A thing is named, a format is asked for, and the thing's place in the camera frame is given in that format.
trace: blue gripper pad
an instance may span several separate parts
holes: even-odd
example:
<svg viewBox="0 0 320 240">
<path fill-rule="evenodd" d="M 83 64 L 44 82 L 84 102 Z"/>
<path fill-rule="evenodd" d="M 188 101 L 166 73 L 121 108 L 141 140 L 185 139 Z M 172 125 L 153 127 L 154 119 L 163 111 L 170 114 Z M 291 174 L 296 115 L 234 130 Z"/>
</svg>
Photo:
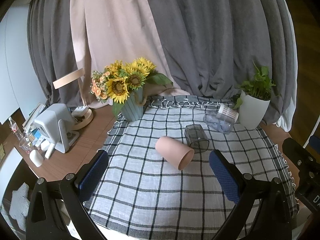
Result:
<svg viewBox="0 0 320 240">
<path fill-rule="evenodd" d="M 85 164 L 88 165 L 90 168 L 88 169 L 88 171 L 86 171 L 86 174 L 84 175 L 83 179 L 77 185 L 78 198 L 81 203 L 90 199 L 93 191 L 97 187 L 101 177 L 103 176 L 104 172 L 108 167 L 108 153 L 104 150 L 100 151 L 102 151 L 102 153 L 100 153 L 100 156 L 97 159 L 93 157 L 92 162 Z"/>
<path fill-rule="evenodd" d="M 215 151 L 212 151 L 209 155 L 209 165 L 227 199 L 237 204 L 240 200 L 239 186 Z"/>
</svg>

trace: sunflower center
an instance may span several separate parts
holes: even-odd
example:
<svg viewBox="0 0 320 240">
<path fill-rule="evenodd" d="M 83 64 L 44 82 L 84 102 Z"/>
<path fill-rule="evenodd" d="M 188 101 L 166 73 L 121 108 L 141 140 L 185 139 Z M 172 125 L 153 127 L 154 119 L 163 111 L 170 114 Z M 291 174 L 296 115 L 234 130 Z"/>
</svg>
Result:
<svg viewBox="0 0 320 240">
<path fill-rule="evenodd" d="M 123 95 L 125 90 L 123 89 L 122 81 L 113 82 L 112 90 L 117 96 Z"/>
<path fill-rule="evenodd" d="M 141 77 L 139 77 L 138 75 L 132 75 L 129 78 L 129 83 L 131 83 L 134 86 L 140 85 L 141 83 Z"/>
</svg>

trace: striped pillow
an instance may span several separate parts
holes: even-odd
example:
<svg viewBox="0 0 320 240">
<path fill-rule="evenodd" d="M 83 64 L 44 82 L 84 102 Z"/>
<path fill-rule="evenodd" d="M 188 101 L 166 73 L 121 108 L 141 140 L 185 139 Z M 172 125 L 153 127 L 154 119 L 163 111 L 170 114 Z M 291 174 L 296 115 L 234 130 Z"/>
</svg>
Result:
<svg viewBox="0 0 320 240">
<path fill-rule="evenodd" d="M 18 190 L 12 191 L 12 200 L 9 214 L 16 219 L 21 230 L 26 231 L 26 222 L 30 201 L 28 197 L 29 186 L 23 183 Z"/>
</svg>

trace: plastic bottle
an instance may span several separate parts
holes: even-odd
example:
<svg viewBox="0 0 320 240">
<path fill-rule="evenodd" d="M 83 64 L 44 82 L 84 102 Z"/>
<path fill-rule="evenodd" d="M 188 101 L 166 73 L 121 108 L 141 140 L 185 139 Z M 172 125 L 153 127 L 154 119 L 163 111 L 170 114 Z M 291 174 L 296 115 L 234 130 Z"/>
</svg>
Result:
<svg viewBox="0 0 320 240">
<path fill-rule="evenodd" d="M 21 133 L 17 123 L 12 119 L 12 117 L 9 117 L 9 126 L 15 134 L 15 136 L 18 138 L 18 140 L 21 141 L 24 136 Z"/>
</svg>

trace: white pole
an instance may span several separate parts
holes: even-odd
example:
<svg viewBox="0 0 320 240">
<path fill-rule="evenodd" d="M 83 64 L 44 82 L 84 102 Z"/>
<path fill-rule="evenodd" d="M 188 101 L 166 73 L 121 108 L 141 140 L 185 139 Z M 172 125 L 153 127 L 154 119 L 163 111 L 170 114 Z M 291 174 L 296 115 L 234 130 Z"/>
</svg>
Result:
<svg viewBox="0 0 320 240">
<path fill-rule="evenodd" d="M 312 130 L 312 132 L 311 132 L 310 135 L 309 135 L 309 138 L 307 139 L 307 141 L 306 141 L 305 144 L 303 145 L 304 148 L 308 145 L 309 140 L 310 140 L 310 137 L 313 136 L 313 134 L 314 134 L 315 131 L 317 130 L 317 127 L 318 127 L 319 123 L 320 123 L 320 115 L 319 115 L 319 117 L 318 117 L 318 120 L 317 120 L 317 122 L 316 122 L 316 124 L 315 124 L 315 126 L 314 126 L 314 128 L 313 128 L 313 130 Z"/>
</svg>

